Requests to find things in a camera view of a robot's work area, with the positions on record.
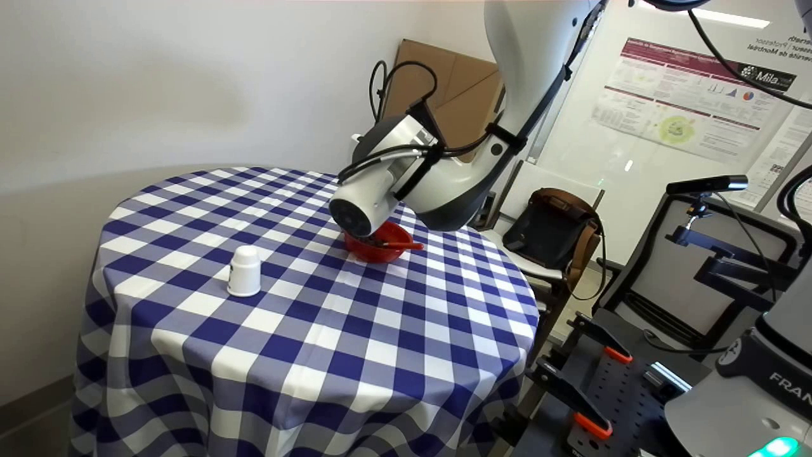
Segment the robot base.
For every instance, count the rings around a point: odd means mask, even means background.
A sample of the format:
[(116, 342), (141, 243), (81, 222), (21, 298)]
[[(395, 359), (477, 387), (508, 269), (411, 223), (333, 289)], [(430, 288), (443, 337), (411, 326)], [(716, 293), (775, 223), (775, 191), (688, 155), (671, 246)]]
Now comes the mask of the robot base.
[(812, 264), (664, 422), (689, 457), (812, 457)]

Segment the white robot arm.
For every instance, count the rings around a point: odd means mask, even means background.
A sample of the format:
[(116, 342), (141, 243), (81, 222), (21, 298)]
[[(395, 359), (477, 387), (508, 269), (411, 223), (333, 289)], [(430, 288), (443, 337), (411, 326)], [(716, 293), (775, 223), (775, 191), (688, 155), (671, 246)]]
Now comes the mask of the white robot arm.
[(395, 207), (405, 207), (433, 232), (466, 226), (505, 167), (528, 149), (605, 2), (484, 0), (487, 45), (503, 78), (496, 118), (466, 144), (446, 141), (428, 96), (395, 119), (375, 122), (336, 174), (326, 204), (333, 222), (367, 240)]

